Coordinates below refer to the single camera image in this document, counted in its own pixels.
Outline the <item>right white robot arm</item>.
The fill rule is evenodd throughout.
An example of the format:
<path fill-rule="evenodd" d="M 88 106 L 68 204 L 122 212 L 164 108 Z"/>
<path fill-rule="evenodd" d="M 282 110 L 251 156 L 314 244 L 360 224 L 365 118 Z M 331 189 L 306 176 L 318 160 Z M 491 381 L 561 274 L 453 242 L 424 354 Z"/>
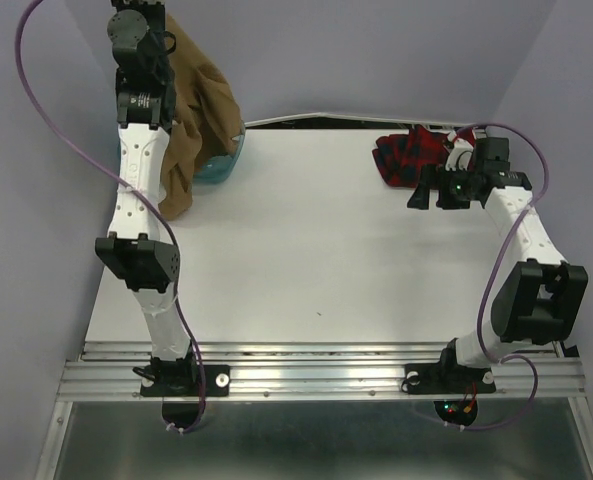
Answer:
<path fill-rule="evenodd" d="M 413 395 L 494 391 L 493 365 L 570 336 L 588 285 L 586 269 L 570 264 L 546 232 L 536 211 L 542 195 L 512 169 L 508 139 L 452 132 L 445 148 L 444 164 L 422 167 L 408 208 L 428 209 L 430 188 L 443 210 L 477 202 L 503 242 L 473 332 L 451 340 L 435 363 L 405 365 L 401 389 Z"/>

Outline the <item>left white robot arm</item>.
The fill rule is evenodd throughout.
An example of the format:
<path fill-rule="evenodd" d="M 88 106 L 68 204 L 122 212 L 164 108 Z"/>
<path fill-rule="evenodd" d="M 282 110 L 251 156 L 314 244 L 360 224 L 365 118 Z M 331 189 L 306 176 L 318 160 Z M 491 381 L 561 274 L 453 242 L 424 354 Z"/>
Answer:
<path fill-rule="evenodd" d="M 139 303 L 152 343 L 150 362 L 135 368 L 147 395 L 200 395 L 205 380 L 179 312 L 180 251 L 162 239 L 160 174 L 175 113 L 175 38 L 161 1 L 115 1 L 107 25 L 117 64 L 115 92 L 120 171 L 115 210 L 95 253 Z"/>

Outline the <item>red plaid skirt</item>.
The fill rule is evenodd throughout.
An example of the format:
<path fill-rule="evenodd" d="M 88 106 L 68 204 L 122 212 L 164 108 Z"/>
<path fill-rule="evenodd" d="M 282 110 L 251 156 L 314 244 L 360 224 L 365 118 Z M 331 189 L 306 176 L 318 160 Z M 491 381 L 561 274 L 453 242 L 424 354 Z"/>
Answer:
<path fill-rule="evenodd" d="M 421 168 L 443 165 L 448 158 L 448 135 L 415 126 L 407 134 L 390 134 L 375 141 L 376 168 L 391 188 L 416 188 Z"/>

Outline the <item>tan skirt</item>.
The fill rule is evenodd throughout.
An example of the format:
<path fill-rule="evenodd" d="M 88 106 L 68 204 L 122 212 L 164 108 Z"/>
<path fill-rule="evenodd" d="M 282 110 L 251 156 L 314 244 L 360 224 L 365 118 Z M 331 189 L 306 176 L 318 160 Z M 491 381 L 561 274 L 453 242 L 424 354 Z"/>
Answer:
<path fill-rule="evenodd" d="M 225 76 L 172 16 L 166 30 L 175 36 L 169 60 L 175 73 L 176 107 L 161 167 L 166 196 L 159 210 L 167 221 L 189 210 L 194 177 L 208 160 L 236 152 L 243 121 Z"/>

